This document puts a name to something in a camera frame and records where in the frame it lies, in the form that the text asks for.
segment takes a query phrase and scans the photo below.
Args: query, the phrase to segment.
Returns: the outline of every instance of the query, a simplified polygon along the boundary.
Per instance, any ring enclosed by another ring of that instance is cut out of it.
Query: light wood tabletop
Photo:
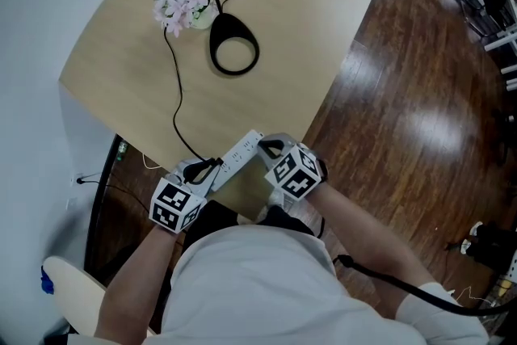
[[[220,157],[251,129],[301,140],[370,1],[228,1],[225,11],[248,26],[261,48],[258,64],[235,78],[213,68],[209,31],[187,29],[178,39],[169,34],[185,90],[177,121],[189,144]],[[231,42],[219,56],[226,66],[244,67],[248,53]],[[172,124],[179,90],[170,50],[153,19],[153,0],[104,0],[76,43],[61,83],[157,164],[170,170],[192,157]]]

